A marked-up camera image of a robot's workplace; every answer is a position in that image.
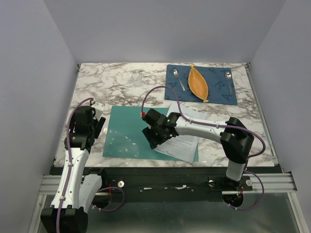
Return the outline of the white printed paper files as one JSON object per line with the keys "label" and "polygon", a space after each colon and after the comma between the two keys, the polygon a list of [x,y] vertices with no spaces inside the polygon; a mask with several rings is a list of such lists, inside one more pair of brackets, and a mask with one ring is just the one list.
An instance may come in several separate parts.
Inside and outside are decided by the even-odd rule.
{"label": "white printed paper files", "polygon": [[[206,113],[200,113],[190,108],[181,106],[182,113],[187,118],[197,118],[200,120],[205,120],[207,117]],[[177,103],[174,102],[168,110],[167,116],[171,112],[179,113]],[[170,156],[172,158],[193,163],[198,162],[198,137],[194,136],[177,136],[172,137],[163,144],[157,146],[155,151]]]}

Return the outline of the teal green folder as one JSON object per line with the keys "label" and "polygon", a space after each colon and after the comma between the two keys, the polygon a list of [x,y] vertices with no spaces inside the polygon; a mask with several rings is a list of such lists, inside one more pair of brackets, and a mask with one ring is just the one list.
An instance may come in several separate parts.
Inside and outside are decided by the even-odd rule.
{"label": "teal green folder", "polygon": [[181,162],[150,148],[149,142],[142,133],[147,124],[140,118],[140,113],[140,107],[112,107],[103,157]]}

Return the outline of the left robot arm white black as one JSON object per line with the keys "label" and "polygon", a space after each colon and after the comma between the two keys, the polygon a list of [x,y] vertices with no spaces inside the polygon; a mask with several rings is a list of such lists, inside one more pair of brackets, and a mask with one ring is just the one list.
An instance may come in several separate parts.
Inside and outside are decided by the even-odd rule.
{"label": "left robot arm white black", "polygon": [[69,116],[65,145],[65,163],[51,206],[41,212],[41,222],[49,233],[84,233],[88,209],[96,191],[107,188],[102,175],[83,175],[91,147],[98,138],[105,118],[104,104],[77,106]]}

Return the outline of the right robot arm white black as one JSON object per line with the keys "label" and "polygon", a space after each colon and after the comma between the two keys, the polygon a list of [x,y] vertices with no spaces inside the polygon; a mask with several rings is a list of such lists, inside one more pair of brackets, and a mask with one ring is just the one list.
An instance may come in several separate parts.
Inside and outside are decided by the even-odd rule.
{"label": "right robot arm white black", "polygon": [[246,160],[251,150],[254,136],[235,117],[228,121],[216,122],[197,119],[186,120],[180,113],[171,112],[168,116],[155,109],[142,113],[142,120],[148,127],[142,130],[152,149],[178,136],[195,136],[212,140],[222,145],[228,162],[224,177],[224,186],[235,190],[241,185]]}

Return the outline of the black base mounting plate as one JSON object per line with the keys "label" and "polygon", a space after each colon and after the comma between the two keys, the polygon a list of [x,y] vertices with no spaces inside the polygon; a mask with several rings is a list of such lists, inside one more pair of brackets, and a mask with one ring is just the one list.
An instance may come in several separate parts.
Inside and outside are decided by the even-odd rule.
{"label": "black base mounting plate", "polygon": [[243,174],[239,182],[225,177],[225,168],[206,167],[87,167],[83,176],[98,175],[102,187],[113,187],[111,196],[127,202],[229,201],[239,205],[246,192],[255,187],[257,177]]}

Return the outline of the orange leaf-shaped dish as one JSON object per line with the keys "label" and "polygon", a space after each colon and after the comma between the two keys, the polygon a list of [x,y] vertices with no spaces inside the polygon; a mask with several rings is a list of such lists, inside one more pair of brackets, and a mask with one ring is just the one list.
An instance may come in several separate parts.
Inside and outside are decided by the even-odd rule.
{"label": "orange leaf-shaped dish", "polygon": [[208,84],[201,73],[194,67],[194,64],[190,65],[188,85],[192,94],[203,102],[208,102]]}

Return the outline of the clear drinking glass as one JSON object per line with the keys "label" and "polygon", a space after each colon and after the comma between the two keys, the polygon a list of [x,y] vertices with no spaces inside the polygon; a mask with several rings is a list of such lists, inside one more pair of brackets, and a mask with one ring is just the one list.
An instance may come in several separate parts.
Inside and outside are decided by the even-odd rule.
{"label": "clear drinking glass", "polygon": [[141,86],[143,75],[140,72],[136,72],[132,74],[131,79],[134,86]]}

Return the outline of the silver fork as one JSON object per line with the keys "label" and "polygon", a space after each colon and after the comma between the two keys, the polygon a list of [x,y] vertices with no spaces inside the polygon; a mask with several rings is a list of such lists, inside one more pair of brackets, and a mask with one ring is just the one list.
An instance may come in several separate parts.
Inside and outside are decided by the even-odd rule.
{"label": "silver fork", "polygon": [[176,69],[173,70],[173,74],[178,79],[178,81],[179,81],[179,83],[181,85],[182,90],[185,91],[185,87],[184,87],[182,81],[180,80],[179,75],[178,75],[178,71]]}

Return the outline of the blue placemat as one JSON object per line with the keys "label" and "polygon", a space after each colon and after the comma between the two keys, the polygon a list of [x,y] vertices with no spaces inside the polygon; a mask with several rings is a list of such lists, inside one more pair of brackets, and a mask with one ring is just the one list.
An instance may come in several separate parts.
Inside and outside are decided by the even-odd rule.
{"label": "blue placemat", "polygon": [[[228,67],[200,67],[196,70],[203,76],[208,86],[207,100],[209,103],[237,105],[237,96],[233,79],[228,79],[231,74]],[[176,100],[175,94],[180,101],[202,102],[195,96],[188,85],[188,76],[191,67],[189,65],[167,65],[165,85],[172,91],[165,89],[166,100]]]}

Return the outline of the silver spoon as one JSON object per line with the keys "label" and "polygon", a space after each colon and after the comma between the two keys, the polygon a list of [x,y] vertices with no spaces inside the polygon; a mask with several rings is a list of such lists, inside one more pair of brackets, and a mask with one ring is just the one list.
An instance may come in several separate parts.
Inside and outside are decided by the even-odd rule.
{"label": "silver spoon", "polygon": [[226,77],[226,79],[228,80],[230,94],[233,95],[234,92],[233,92],[232,83],[231,83],[231,81],[232,81],[232,75],[231,75],[231,73],[230,73],[229,71],[227,71],[227,72],[225,73],[225,77]]}

